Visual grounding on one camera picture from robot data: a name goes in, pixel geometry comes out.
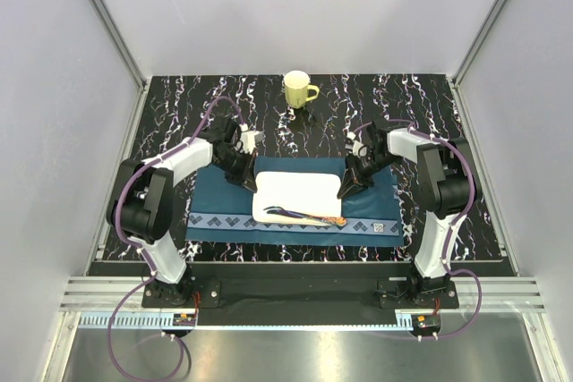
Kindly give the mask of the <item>white rectangular plate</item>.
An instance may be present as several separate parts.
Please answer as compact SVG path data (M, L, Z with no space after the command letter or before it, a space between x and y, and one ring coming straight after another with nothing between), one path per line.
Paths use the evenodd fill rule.
M255 181L252 216L259 223L324 225L316 219L270 214L267 208L274 207L321 218L342 216L342 201L337 197L341 180L335 174L267 171L258 173Z

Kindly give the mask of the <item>blue cloth placemat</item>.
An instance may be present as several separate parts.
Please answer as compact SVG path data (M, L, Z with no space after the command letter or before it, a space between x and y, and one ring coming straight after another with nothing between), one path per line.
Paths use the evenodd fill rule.
M197 173L186 239L273 245L397 247L404 243L398 180L388 167L373 176L373 186L341 202L344 226L262 223L253 215L256 195L229 183L222 170L204 167Z

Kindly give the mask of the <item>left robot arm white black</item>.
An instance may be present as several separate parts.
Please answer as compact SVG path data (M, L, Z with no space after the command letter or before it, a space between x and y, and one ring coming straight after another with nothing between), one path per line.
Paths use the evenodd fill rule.
M150 296L176 307L198 298L192 271L169 232L176 185L203 167L215 166L228 183L255 193L256 146L263 140L263 132L227 118L159 155L122 161L106 218L120 240L148 264L150 280L144 284Z

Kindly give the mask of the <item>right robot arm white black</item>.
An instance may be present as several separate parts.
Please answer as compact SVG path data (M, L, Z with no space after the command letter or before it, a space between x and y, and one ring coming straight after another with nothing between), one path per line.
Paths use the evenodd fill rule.
M381 129L365 124L370 142L358 138L358 130L346 135L345 172L338 197L346 199L373 186L373 176L401 160L417 166L418 185L426 212L423 239L411 263L406 281L394 301L405 300L417 307L435 306L445 298L453 272L450 257L460 225L482 188L467 140L444 140L419 132L412 124Z

